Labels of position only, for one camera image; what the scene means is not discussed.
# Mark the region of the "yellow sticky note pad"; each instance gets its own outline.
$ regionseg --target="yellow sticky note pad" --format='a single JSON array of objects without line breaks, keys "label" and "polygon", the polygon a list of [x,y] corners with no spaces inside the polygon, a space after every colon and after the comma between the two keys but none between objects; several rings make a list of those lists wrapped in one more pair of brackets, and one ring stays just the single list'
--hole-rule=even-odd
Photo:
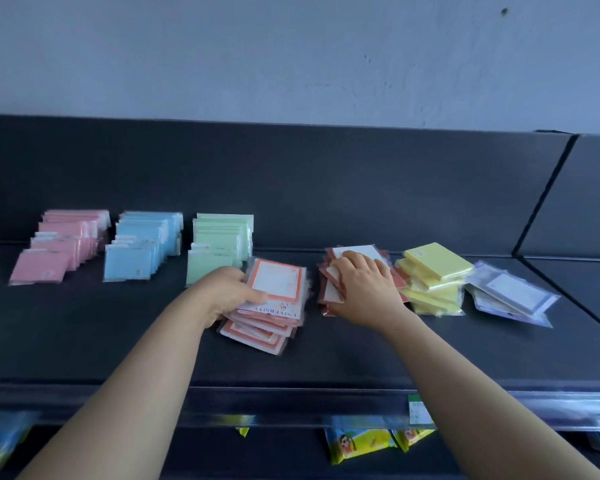
[{"label": "yellow sticky note pad", "polygon": [[469,261],[437,242],[407,250],[404,257],[413,265],[424,268],[434,279],[442,281],[463,276],[473,270]]},{"label": "yellow sticky note pad", "polygon": [[423,290],[439,290],[446,287],[457,287],[464,284],[464,276],[457,276],[448,281],[439,280],[416,263],[410,262],[407,258],[398,259],[395,262],[401,270],[411,277],[411,281]]},{"label": "yellow sticky note pad", "polygon": [[462,313],[462,308],[460,308],[456,303],[452,303],[446,299],[437,298],[430,293],[426,293],[424,291],[414,291],[408,288],[400,288],[400,291],[407,298],[409,298],[410,302],[415,303],[416,305],[424,305],[427,307],[433,306],[448,314]]}]

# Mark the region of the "store shelf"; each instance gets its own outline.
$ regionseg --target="store shelf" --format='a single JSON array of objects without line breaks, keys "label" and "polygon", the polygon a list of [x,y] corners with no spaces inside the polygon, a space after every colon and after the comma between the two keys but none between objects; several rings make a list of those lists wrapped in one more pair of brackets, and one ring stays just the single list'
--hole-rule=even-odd
[{"label": "store shelf", "polygon": [[[15,478],[56,430],[33,428],[0,472],[0,480]],[[600,468],[600,453],[592,450],[584,434],[563,437]],[[465,476],[439,434],[426,437],[407,454],[391,448],[331,465],[321,429],[254,428],[243,438],[229,428],[183,428],[174,434],[161,478],[446,480]]]},{"label": "store shelf", "polygon": [[526,259],[600,320],[600,261]]},{"label": "store shelf", "polygon": [[[21,246],[0,245],[0,407],[41,410],[62,423],[122,361],[160,311],[183,290],[186,259],[172,258],[149,282],[102,282],[102,259],[59,285],[6,286]],[[309,266],[320,253],[260,251]],[[494,265],[548,285],[512,258]],[[425,318],[460,353],[560,429],[600,427],[600,324],[561,299],[546,329],[477,312]],[[321,316],[306,324],[280,357],[205,332],[181,424],[320,426],[334,415],[381,415],[393,427],[407,418],[415,385],[378,334]]]}]

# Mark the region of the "gray wall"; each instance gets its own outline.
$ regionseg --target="gray wall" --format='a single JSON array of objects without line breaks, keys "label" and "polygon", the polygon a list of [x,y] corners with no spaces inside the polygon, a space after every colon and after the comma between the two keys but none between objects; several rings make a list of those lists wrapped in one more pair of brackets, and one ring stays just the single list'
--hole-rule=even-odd
[{"label": "gray wall", "polygon": [[600,133],[600,0],[0,0],[0,113]]}]

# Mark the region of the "blue sticky note pad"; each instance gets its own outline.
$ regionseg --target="blue sticky note pad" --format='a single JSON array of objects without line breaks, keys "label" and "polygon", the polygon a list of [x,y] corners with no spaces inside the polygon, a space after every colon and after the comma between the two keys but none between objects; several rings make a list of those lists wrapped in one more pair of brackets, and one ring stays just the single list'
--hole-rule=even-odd
[{"label": "blue sticky note pad", "polygon": [[155,247],[106,247],[104,281],[148,280],[154,266]]},{"label": "blue sticky note pad", "polygon": [[165,256],[164,229],[162,226],[154,226],[150,223],[118,222],[116,226],[117,235],[134,236],[139,241],[155,241],[158,245],[158,260],[162,263]]},{"label": "blue sticky note pad", "polygon": [[181,212],[140,212],[127,211],[120,218],[120,222],[132,223],[161,223],[166,221],[168,224],[168,235],[166,237],[166,254],[168,256],[179,256],[181,247],[181,232],[184,228]]}]

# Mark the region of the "snack package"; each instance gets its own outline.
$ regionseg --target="snack package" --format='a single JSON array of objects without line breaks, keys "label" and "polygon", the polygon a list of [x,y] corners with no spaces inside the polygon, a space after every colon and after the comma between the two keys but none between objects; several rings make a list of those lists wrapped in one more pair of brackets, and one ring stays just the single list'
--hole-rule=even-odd
[{"label": "snack package", "polygon": [[434,433],[435,429],[392,429],[391,432],[400,449],[407,453],[410,446]]},{"label": "snack package", "polygon": [[38,415],[30,411],[0,411],[0,468],[21,442]]},{"label": "snack package", "polygon": [[366,453],[396,447],[388,429],[325,428],[324,434],[329,444],[332,465],[339,465],[343,460]]}]

